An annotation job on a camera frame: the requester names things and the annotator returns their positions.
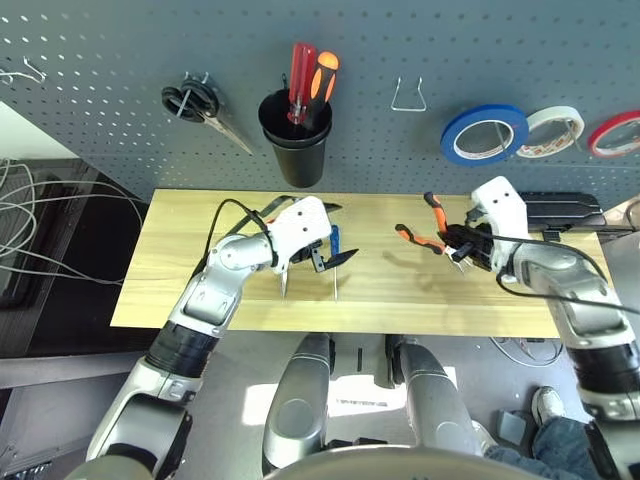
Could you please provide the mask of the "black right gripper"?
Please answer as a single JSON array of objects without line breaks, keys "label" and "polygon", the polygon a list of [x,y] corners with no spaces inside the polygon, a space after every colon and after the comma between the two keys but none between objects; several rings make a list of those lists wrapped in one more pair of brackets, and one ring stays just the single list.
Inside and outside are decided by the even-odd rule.
[{"label": "black right gripper", "polygon": [[493,251],[493,235],[489,224],[480,224],[471,230],[459,224],[448,225],[438,232],[442,240],[471,240],[462,246],[452,247],[447,245],[444,253],[450,259],[466,259],[469,255],[473,264],[485,271],[492,270],[491,255]]}]

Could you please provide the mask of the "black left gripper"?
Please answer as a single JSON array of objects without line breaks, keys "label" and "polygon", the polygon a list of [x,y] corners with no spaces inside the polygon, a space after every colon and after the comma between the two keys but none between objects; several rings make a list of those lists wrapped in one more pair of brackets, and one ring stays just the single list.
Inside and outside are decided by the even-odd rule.
[{"label": "black left gripper", "polygon": [[[266,218],[268,215],[274,213],[277,208],[284,205],[286,202],[296,203],[301,200],[301,197],[295,197],[291,195],[280,195],[267,204],[262,210],[259,211],[259,215],[262,218]],[[324,202],[324,208],[327,213],[332,213],[342,209],[342,206],[336,203]],[[321,273],[327,270],[337,268],[338,266],[347,262],[356,253],[358,249],[352,249],[346,252],[340,252],[329,259],[325,259],[319,249],[322,247],[322,242],[313,242],[306,247],[297,251],[290,259],[292,264],[301,263],[307,260],[311,260],[316,273]]]}]

